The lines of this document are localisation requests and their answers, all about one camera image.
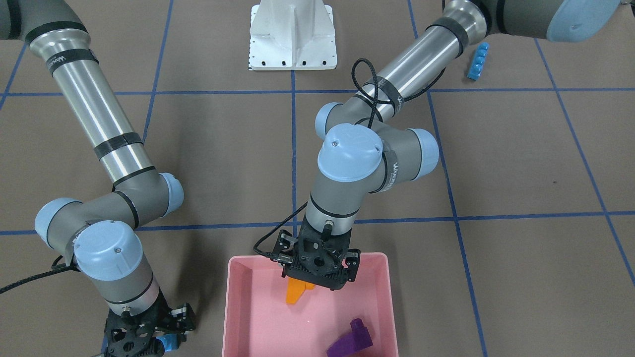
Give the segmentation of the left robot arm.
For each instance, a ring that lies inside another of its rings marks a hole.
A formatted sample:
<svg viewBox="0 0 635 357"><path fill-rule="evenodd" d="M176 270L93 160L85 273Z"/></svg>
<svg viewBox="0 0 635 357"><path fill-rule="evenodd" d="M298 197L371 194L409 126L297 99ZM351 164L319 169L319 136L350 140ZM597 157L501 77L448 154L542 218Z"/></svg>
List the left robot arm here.
<svg viewBox="0 0 635 357"><path fill-rule="evenodd" d="M424 129L388 124L422 95L443 70L491 34L581 42L615 13L617 0L448 0L443 14L345 103L324 105L315 120L322 139L317 174L299 235L279 235L270 260L281 275L330 290L353 282L361 253L350 247L352 226L368 194L432 172L439 146Z"/></svg>

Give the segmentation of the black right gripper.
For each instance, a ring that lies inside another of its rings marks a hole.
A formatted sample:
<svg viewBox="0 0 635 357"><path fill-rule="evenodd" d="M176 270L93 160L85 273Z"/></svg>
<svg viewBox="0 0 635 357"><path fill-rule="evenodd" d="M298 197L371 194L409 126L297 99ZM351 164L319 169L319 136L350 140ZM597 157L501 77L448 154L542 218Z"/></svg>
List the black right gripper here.
<svg viewBox="0 0 635 357"><path fill-rule="evenodd" d="M196 314L189 303L168 307L162 293L148 310L132 316L109 312L105 321L105 357L162 357L163 345L156 339L165 334L186 334L196 328Z"/></svg>

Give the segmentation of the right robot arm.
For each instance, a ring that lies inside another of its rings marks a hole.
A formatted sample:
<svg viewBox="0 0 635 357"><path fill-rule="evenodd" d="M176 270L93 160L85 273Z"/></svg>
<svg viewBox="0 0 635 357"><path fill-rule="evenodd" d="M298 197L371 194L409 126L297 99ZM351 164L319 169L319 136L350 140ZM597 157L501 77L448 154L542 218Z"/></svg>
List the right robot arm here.
<svg viewBox="0 0 635 357"><path fill-rule="evenodd" d="M176 72L173 31L193 19L194 0L71 0L133 128L147 135L156 167L157 107ZM111 190L84 131L56 84L22 42L1 43L1 284L50 269L58 253L30 231L36 213L57 197L88 201ZM1 296L3 357L90 357L99 352L107 307L93 284L70 271Z"/></svg>

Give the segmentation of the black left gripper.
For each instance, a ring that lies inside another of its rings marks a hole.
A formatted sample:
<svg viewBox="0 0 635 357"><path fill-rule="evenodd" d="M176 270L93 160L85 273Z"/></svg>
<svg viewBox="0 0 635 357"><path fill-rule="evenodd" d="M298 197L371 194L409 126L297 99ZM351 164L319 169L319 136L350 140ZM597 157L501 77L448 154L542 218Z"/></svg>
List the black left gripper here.
<svg viewBox="0 0 635 357"><path fill-rule="evenodd" d="M290 277L330 290L340 290L356 280L361 251L349 247L351 231L332 233L332 225L324 225L326 233L303 224L292 249L281 251L283 278Z"/></svg>

